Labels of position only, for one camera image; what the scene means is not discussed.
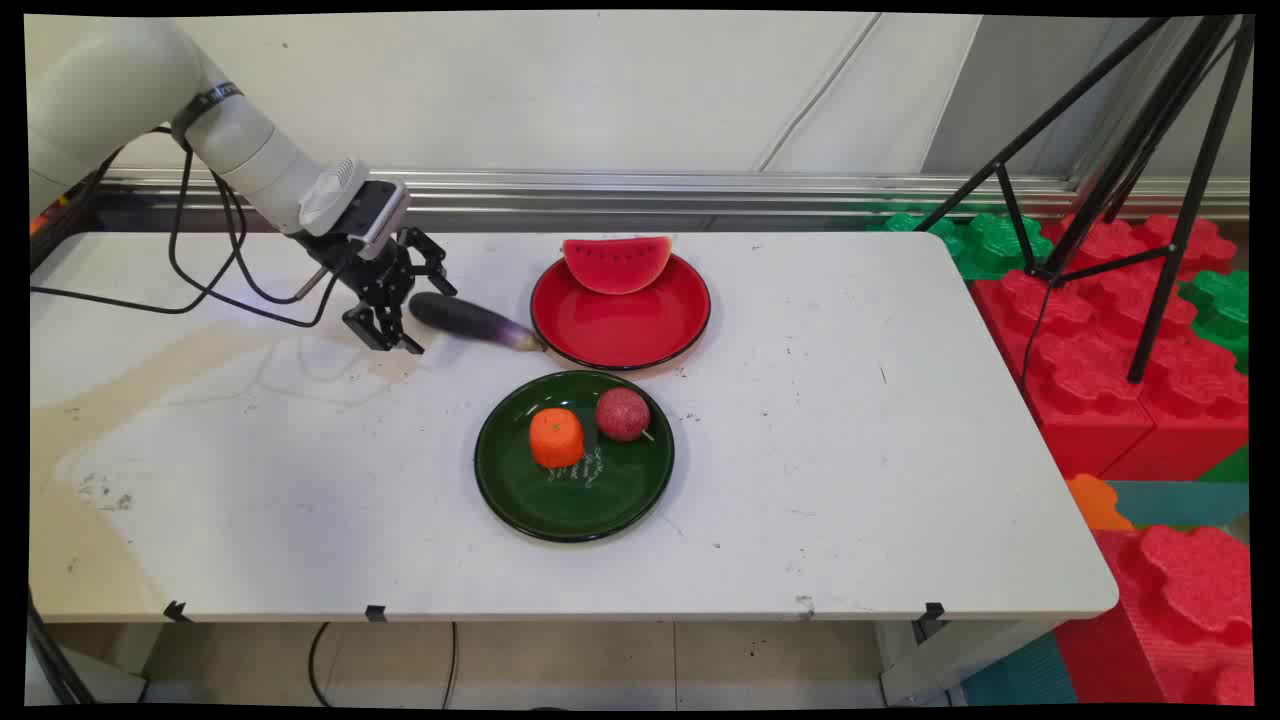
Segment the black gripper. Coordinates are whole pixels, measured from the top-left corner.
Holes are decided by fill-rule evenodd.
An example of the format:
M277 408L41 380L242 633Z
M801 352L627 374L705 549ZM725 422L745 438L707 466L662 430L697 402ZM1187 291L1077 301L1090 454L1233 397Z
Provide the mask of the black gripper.
M402 348L416 356L425 352L425 347L403 327L412 275L426 277L447 297L458 293L447 277L445 250L419 228L406 227L387 234L372 250L371 258L361 255L370 247L348 233L312 234L300 231L298 245L320 265L316 279L337 273L337 281L356 293L358 304L344 311L342 320L375 351ZM420 264L412 264L410 250L421 256Z

